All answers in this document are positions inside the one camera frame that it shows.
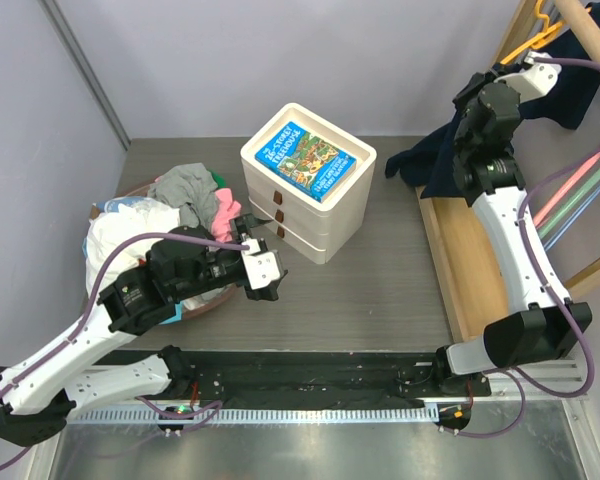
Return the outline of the yellow hanger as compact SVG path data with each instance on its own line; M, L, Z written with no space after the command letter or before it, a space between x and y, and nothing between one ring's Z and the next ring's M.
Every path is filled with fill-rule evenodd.
M545 7L545 1L521 1L496 53L495 62L511 64L527 50L551 43L564 28Z

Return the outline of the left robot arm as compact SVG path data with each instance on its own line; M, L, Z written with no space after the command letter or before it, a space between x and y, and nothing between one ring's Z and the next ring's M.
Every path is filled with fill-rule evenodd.
M194 370L174 346L134 364L99 373L89 369L174 317L177 305L194 296L235 285L251 300L277 300L286 271L277 251L253 237L253 228L262 223L251 214L232 220L227 243L187 226L123 241L106 266L126 248L149 240L145 261L108 285L98 273L84 314L73 325L26 360L0 367L0 439L31 447L102 405L135 397L185 397Z

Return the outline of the navy blue t shirt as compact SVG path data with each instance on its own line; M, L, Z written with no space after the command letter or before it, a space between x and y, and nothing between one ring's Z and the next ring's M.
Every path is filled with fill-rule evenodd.
M485 85L464 108L455 107L448 123L390 157L386 177L400 176L405 184L422 188L425 198L464 198L468 204L500 188L524 188L512 146L515 130L522 121L535 119L577 129L600 86L600 63L590 58L573 32L527 50L507 64L510 73L532 52L549 54L562 66L547 96L521 104L519 94L505 84Z

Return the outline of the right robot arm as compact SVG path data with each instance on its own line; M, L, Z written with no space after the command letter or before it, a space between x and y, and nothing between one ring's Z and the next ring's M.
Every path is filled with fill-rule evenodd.
M475 75L455 100L453 173L482 224L504 279L508 310L470 341L441 349L431 371L437 391L452 395L468 376L564 357L592 321L557 279L528 209L526 183L510 146L521 104L546 96L561 68L548 62L518 73Z

